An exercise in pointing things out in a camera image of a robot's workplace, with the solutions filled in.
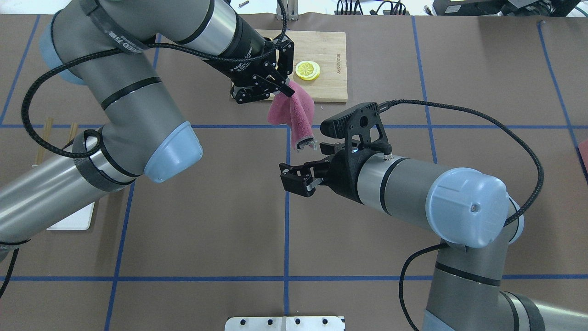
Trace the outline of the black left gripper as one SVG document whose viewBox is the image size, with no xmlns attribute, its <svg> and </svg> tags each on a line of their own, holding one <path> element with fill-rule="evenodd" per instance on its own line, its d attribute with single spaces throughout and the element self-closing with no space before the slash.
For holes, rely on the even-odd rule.
<svg viewBox="0 0 588 331">
<path fill-rule="evenodd" d="M 237 104 L 268 100 L 271 94 L 292 97 L 288 76 L 293 73 L 294 42 L 286 35 L 279 39 L 264 39 L 264 48 L 271 51 L 267 57 L 251 63 L 219 63 L 219 71 L 233 83 L 231 97 Z"/>
</svg>

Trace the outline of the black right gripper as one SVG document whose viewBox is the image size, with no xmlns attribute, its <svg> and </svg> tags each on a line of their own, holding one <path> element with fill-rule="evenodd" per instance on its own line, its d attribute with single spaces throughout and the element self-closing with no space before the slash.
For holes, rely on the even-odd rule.
<svg viewBox="0 0 588 331">
<path fill-rule="evenodd" d="M 350 153 L 342 149 L 325 160 L 302 165 L 279 164 L 282 186 L 285 191 L 302 197 L 311 197 L 320 179 L 321 185 L 328 186 L 336 194 L 361 203 L 357 191 L 358 176 L 363 164 L 369 159 L 369 151 L 361 149 Z"/>
</svg>

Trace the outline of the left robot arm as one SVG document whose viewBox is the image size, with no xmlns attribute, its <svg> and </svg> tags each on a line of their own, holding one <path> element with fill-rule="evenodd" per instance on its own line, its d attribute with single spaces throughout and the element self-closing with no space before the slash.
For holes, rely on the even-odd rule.
<svg viewBox="0 0 588 331">
<path fill-rule="evenodd" d="M 1 257 L 142 175 L 161 183 L 197 163 L 199 140 L 147 50 L 195 55 L 226 75 L 236 103 L 292 96 L 294 42 L 265 38 L 224 0 L 72 0 L 40 40 L 50 71 L 24 96 L 23 125 L 53 156 L 1 189 Z M 32 97 L 54 75 L 86 85 L 108 117 L 65 149 L 38 136 Z"/>
</svg>

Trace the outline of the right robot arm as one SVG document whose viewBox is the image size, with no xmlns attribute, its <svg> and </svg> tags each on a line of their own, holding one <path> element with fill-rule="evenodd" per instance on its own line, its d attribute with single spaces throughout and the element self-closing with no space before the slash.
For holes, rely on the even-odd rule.
<svg viewBox="0 0 588 331">
<path fill-rule="evenodd" d="M 500 289 L 510 243 L 524 218 L 505 184 L 472 168 L 342 149 L 300 166 L 280 164 L 286 191 L 313 195 L 319 185 L 430 230 L 441 243 L 423 331 L 585 331 L 587 315 Z"/>
</svg>

